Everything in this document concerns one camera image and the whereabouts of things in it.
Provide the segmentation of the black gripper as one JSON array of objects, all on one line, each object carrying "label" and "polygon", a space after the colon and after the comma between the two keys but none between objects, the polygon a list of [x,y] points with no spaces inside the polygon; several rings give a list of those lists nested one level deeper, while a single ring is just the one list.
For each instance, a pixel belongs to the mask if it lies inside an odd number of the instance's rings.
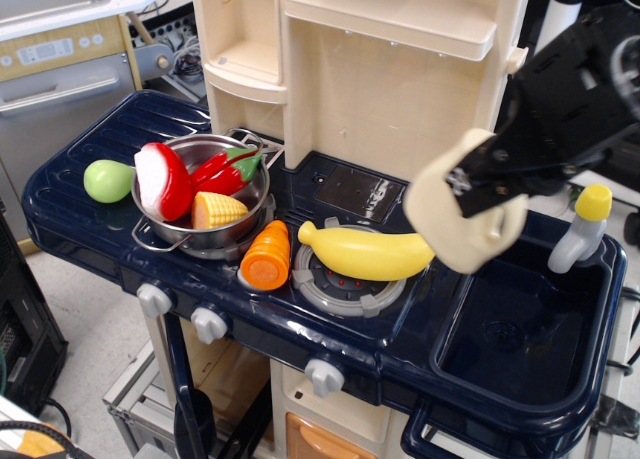
[{"label": "black gripper", "polygon": [[513,199],[551,195],[604,163],[630,135],[630,109],[617,97],[580,100],[563,110],[520,93],[494,133],[468,133],[446,181],[464,218]]}]

